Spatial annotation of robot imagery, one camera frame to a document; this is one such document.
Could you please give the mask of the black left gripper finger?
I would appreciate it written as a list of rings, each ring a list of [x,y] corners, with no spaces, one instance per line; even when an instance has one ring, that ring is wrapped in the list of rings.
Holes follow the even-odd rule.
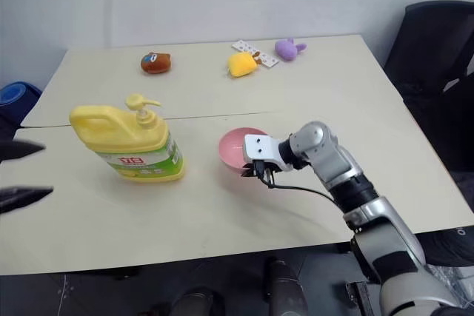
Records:
[[[32,141],[10,140],[0,143],[0,160],[16,160],[40,152],[45,146]]]
[[[1,188],[1,214],[29,206],[53,192],[52,186],[11,186]]]

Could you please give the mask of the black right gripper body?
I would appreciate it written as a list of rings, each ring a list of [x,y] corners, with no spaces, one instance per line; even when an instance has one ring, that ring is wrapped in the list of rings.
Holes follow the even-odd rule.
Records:
[[[276,165],[263,160],[252,160],[251,163],[246,163],[243,167],[241,177],[257,177],[264,178],[265,172],[273,174],[276,171]]]

